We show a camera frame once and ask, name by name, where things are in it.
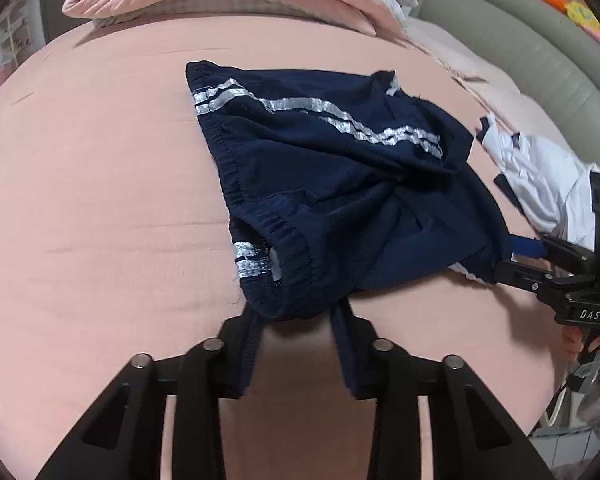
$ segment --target silver bolt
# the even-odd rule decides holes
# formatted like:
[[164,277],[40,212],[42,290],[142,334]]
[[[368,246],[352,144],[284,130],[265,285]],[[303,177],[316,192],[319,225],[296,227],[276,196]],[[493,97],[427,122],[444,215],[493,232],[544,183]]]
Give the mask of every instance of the silver bolt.
[[131,365],[133,368],[144,368],[148,366],[151,360],[149,354],[136,354],[131,358]]
[[373,347],[379,352],[388,352],[394,347],[394,344],[388,339],[376,339],[373,342]]
[[462,368],[464,366],[464,359],[462,359],[459,355],[451,354],[444,358],[443,363],[452,370],[458,370],[458,368]]
[[222,339],[212,337],[202,343],[202,348],[208,352],[216,352],[224,346]]

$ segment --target dark blue garment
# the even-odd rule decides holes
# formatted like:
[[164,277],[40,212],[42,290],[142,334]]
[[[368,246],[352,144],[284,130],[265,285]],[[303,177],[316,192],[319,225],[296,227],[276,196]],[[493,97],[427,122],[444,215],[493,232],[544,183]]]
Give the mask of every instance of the dark blue garment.
[[500,210],[466,163],[472,135],[394,77],[187,65],[240,284],[263,317],[315,316],[455,262],[493,282],[510,258]]

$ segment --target white garment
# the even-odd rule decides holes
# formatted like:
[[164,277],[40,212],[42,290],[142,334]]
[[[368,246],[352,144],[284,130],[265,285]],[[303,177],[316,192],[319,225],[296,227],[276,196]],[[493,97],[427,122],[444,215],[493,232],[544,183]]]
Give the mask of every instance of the white garment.
[[596,224],[589,173],[599,173],[598,165],[584,164],[545,137],[519,134],[514,142],[498,130],[494,114],[487,120],[482,145],[507,177],[533,228],[593,250]]

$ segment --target pink bed sheet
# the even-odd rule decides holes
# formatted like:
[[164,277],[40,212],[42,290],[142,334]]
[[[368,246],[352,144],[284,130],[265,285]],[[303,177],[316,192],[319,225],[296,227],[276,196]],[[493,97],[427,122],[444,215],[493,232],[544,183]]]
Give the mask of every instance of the pink bed sheet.
[[[182,353],[242,308],[184,78],[200,59],[397,70],[404,91],[468,129],[484,114],[415,48],[289,18],[87,24],[34,54],[0,88],[0,457],[18,480],[35,476],[131,355]],[[510,230],[532,235],[478,144],[470,163]],[[413,354],[464,356],[525,431],[561,377],[558,327],[527,293],[443,272],[352,306]],[[324,319],[268,329],[252,387],[222,416],[229,478],[365,478],[373,403],[348,396]]]

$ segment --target gray leather headboard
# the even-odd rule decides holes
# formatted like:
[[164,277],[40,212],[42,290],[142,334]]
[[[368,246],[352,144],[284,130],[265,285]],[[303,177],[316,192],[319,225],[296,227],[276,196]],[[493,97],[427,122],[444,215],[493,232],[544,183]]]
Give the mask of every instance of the gray leather headboard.
[[411,16],[501,67],[600,165],[600,46],[567,16],[540,0],[420,0]]

